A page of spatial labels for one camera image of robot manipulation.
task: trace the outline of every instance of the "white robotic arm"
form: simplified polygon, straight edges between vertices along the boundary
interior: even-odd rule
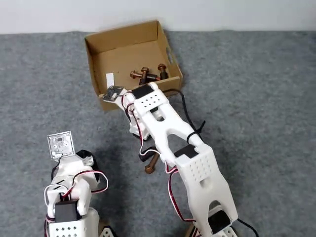
[[[47,206],[45,237],[114,236],[110,227],[102,231],[107,235],[99,235],[99,215],[90,207],[92,193],[108,188],[107,177],[95,169],[97,166],[93,155],[85,150],[75,153],[70,131],[47,138],[51,158],[58,164],[52,170],[51,184],[44,190]],[[100,175],[106,179],[107,185],[97,190]]]
[[[179,171],[199,235],[236,236],[230,226],[238,218],[237,210],[212,148],[180,118],[158,86],[151,82],[132,91],[112,86],[103,99],[116,103],[125,111],[131,133],[140,136],[141,140],[151,135],[160,159],[173,167],[173,172]],[[170,134],[189,144],[173,153],[167,139]]]

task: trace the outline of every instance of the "screw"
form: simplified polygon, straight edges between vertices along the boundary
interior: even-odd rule
[[[145,172],[147,174],[152,174],[155,171],[155,165],[156,165],[158,159],[159,159],[159,154],[155,153],[154,157],[149,162],[149,164],[145,166]]]
[[[166,71],[166,65],[164,65],[163,63],[160,63],[158,65],[158,70],[161,72],[165,72]]]
[[[160,71],[161,80],[169,78],[168,73],[166,72],[166,65],[160,63],[158,65],[158,70]]]
[[[149,72],[149,69],[146,67],[143,67],[141,71],[143,74],[142,74],[142,78],[139,80],[139,84],[143,85],[143,84],[146,84],[146,75]]]
[[[133,78],[133,79],[135,79],[135,78],[142,78],[143,75],[138,73],[138,72],[136,72],[136,71],[131,71],[130,72],[130,77]],[[147,73],[146,74],[146,80],[148,80],[148,81],[156,81],[156,80],[160,80],[160,78],[157,77],[157,75],[155,75],[155,74]]]

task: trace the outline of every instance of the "perforated panel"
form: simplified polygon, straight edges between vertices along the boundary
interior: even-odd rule
[[[156,90],[135,100],[134,107],[140,115],[144,115],[146,112],[152,110],[153,108],[168,102],[168,99],[162,93],[162,91]]]
[[[211,164],[207,156],[201,156],[197,159],[193,159],[189,167],[195,181],[200,182],[210,176]]]
[[[89,208],[86,216],[78,221],[50,223],[50,237],[97,237],[99,216],[97,212]]]
[[[49,224],[49,232],[52,237],[85,237],[84,226],[81,222],[61,222]]]
[[[114,237],[114,235],[110,228],[104,228],[100,234],[100,237]]]

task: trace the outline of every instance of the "red wire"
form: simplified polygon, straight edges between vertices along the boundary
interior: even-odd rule
[[[178,214],[178,216],[180,217],[181,220],[185,221],[185,222],[195,222],[194,219],[184,219],[181,212],[180,212],[180,209],[177,205],[177,202],[173,196],[173,193],[172,193],[172,189],[171,189],[171,178],[172,178],[172,175],[175,174],[175,173],[178,173],[178,169],[174,169],[171,173],[170,173],[170,176],[169,176],[169,180],[168,180],[168,191],[170,193],[170,199],[171,199],[171,202],[173,203],[173,206]]]
[[[86,173],[95,173],[96,171],[102,173],[102,171],[100,171],[100,170],[91,169],[91,170],[85,170],[85,171],[82,171],[82,172],[79,172],[78,174],[76,174],[73,177],[72,186],[68,189],[68,191],[64,195],[62,195],[62,197],[65,198],[71,193],[71,191],[73,190],[73,188],[75,186],[75,178],[77,178],[79,175],[86,174]],[[93,193],[93,194],[101,193],[101,192],[105,191],[106,189],[107,189],[107,187],[104,187],[102,189],[93,190],[93,191],[91,191],[91,193]]]

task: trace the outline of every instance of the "copper bolt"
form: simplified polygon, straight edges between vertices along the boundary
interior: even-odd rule
[[[147,73],[149,72],[149,69],[146,67],[143,67],[141,71],[143,74],[142,74],[142,78],[139,80],[139,84],[143,85],[143,84],[146,84],[146,76],[147,76]]]
[[[155,171],[155,165],[156,165],[158,159],[159,159],[159,154],[155,153],[154,157],[149,162],[149,164],[145,166],[145,172],[147,174],[152,174]]]
[[[160,63],[158,65],[158,70],[160,71],[161,80],[169,78],[169,75],[166,72],[166,65],[164,65],[163,63]]]
[[[143,75],[140,74],[140,73],[138,73],[138,72],[136,72],[136,71],[131,71],[131,72],[130,72],[130,77],[133,78],[133,79],[135,79],[135,78],[142,78]],[[150,81],[160,80],[160,78],[157,77],[157,75],[151,74],[151,73],[147,73],[147,74],[146,74],[146,79],[148,79],[148,80],[150,80]]]
[[[135,79],[135,78],[142,78],[142,74],[140,74],[140,73],[138,73],[138,72],[136,72],[136,71],[131,71],[130,72],[130,77],[131,78],[133,78],[133,79]]]
[[[166,71],[166,65],[164,65],[163,63],[160,63],[158,65],[158,70],[161,72],[165,72]]]

